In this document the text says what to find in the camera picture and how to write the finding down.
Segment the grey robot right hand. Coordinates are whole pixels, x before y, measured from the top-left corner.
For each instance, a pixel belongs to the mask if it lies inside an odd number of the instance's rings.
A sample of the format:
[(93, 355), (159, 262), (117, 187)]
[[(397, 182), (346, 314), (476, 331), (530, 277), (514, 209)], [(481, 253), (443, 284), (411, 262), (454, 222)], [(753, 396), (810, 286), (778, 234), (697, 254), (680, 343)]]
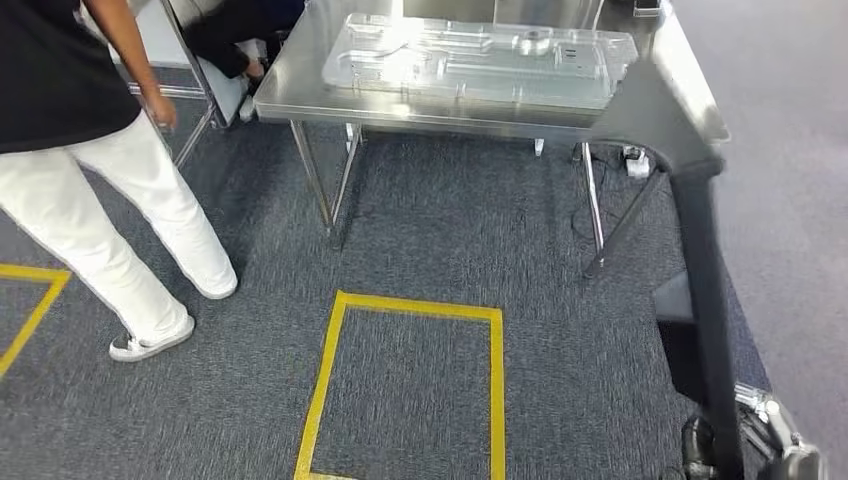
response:
[[(825, 457), (795, 428), (784, 405), (771, 393), (738, 383), (734, 387), (740, 431), (760, 454), (759, 479), (823, 480), (829, 477)], [(715, 435), (702, 417), (694, 415), (682, 428), (682, 471), (687, 479), (717, 479)]]

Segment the person's hand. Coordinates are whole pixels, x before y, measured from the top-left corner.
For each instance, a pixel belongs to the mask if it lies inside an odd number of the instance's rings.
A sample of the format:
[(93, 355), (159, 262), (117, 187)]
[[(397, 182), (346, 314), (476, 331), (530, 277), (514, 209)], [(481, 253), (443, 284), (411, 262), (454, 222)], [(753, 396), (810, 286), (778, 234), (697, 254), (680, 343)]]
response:
[(175, 129), (177, 112), (173, 102), (160, 92), (142, 94), (143, 102), (153, 123), (160, 129)]

